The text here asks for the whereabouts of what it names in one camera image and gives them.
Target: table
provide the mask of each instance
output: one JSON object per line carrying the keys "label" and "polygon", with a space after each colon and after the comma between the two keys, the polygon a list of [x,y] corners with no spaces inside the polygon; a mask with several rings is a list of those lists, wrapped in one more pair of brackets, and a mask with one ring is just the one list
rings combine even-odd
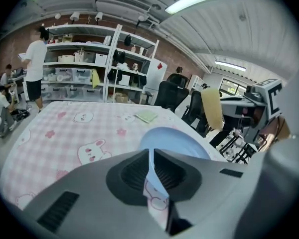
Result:
{"label": "table", "polygon": [[15,93],[15,96],[16,96],[17,103],[20,103],[20,100],[19,100],[19,96],[18,96],[18,90],[17,90],[16,81],[21,80],[24,77],[25,77],[25,75],[21,75],[21,76],[9,79],[10,82],[13,82],[15,84],[14,93]]}
{"label": "table", "polygon": [[[133,116],[144,109],[158,117],[148,124]],[[1,172],[0,192],[23,209],[35,195],[76,167],[138,150],[144,134],[159,126],[190,135],[212,160],[227,162],[170,110],[132,104],[52,102],[14,144]]]}

